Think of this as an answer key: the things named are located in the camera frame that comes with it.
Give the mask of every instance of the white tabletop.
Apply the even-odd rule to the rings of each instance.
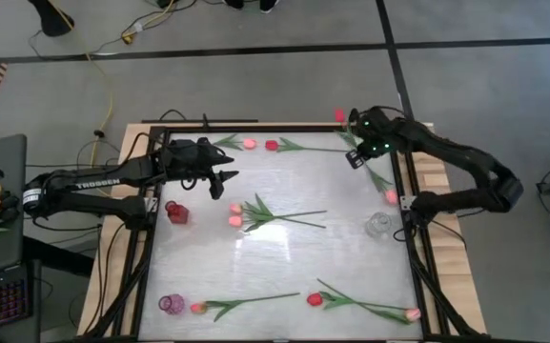
[[[173,139],[206,136],[211,142],[229,133],[173,134]],[[402,325],[356,305],[328,311],[306,302],[310,293],[329,291],[320,278],[357,301],[412,308],[415,290],[405,244],[391,237],[400,228],[397,206],[387,204],[365,169],[354,171],[343,152],[267,151],[268,139],[288,138],[305,147],[348,149],[335,133],[240,133],[253,138],[252,151],[224,148],[235,161],[217,170],[240,171],[213,201],[209,183],[187,192],[179,183],[163,188],[140,339],[417,339],[418,323]],[[393,182],[388,155],[369,161]],[[251,233],[228,224],[233,203],[255,204],[258,193],[274,214],[327,211],[299,217],[320,229],[283,220]],[[186,225],[173,225],[164,205],[174,200],[190,209]],[[388,214],[393,227],[368,235],[365,224],[376,212]],[[240,305],[214,323],[217,309],[202,315],[187,308],[168,315],[158,299],[179,293],[191,303],[236,300],[282,293],[301,295]]]

